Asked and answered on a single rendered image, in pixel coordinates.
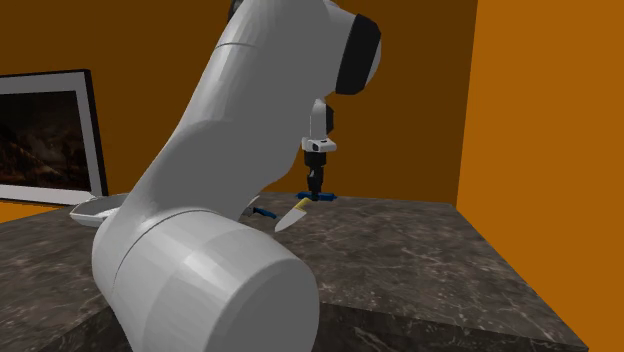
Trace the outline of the blue flat tool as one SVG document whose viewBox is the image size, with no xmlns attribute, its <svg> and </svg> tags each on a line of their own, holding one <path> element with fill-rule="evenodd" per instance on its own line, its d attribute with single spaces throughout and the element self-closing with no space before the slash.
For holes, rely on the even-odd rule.
<svg viewBox="0 0 624 352">
<path fill-rule="evenodd" d="M 327 193 L 327 192 L 313 193 L 309 191 L 299 192 L 296 194 L 296 197 L 298 199 L 308 198 L 311 201 L 329 201 L 329 202 L 337 199 L 337 196 L 334 193 Z"/>
</svg>

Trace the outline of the white bowl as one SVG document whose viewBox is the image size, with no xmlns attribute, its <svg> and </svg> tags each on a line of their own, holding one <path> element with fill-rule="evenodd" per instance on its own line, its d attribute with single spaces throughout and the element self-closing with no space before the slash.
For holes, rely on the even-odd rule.
<svg viewBox="0 0 624 352">
<path fill-rule="evenodd" d="M 128 194 L 92 198 L 75 206 L 69 216 L 80 225 L 98 228 L 122 206 Z"/>
</svg>

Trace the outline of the yellow-handled kitchen knife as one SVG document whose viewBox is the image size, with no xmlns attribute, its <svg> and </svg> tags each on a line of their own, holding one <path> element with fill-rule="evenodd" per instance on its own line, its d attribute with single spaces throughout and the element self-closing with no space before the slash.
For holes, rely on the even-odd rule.
<svg viewBox="0 0 624 352">
<path fill-rule="evenodd" d="M 306 214 L 305 207 L 311 203 L 310 198 L 301 199 L 294 207 L 292 207 L 275 225 L 274 231 L 280 232 L 286 228 L 292 226 L 297 221 L 301 220 Z"/>
</svg>

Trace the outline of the blue-handled knife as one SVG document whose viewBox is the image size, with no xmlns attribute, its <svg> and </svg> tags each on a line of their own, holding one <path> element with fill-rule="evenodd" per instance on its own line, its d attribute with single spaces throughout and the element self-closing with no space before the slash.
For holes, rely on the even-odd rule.
<svg viewBox="0 0 624 352">
<path fill-rule="evenodd" d="M 261 208 L 249 206 L 243 211 L 243 215 L 251 217 L 253 214 L 260 214 L 265 217 L 270 217 L 272 219 L 276 219 L 277 215 Z"/>
</svg>

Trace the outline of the framed dark wall picture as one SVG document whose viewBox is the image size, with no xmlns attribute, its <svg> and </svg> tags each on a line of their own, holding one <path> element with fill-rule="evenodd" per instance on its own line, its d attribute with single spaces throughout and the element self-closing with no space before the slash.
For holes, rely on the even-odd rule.
<svg viewBox="0 0 624 352">
<path fill-rule="evenodd" d="M 76 205 L 108 194 L 91 71 L 0 75 L 0 200 Z"/>
</svg>

